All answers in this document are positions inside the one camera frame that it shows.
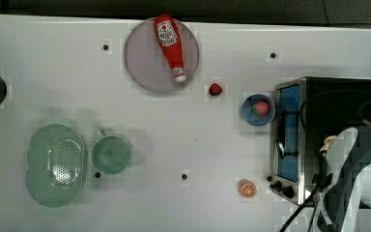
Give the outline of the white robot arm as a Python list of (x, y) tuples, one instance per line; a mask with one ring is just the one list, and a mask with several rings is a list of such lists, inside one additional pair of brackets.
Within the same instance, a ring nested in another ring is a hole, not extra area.
[(359, 205), (371, 209), (371, 127), (340, 132), (326, 159), (331, 181), (318, 194), (312, 232), (354, 232)]

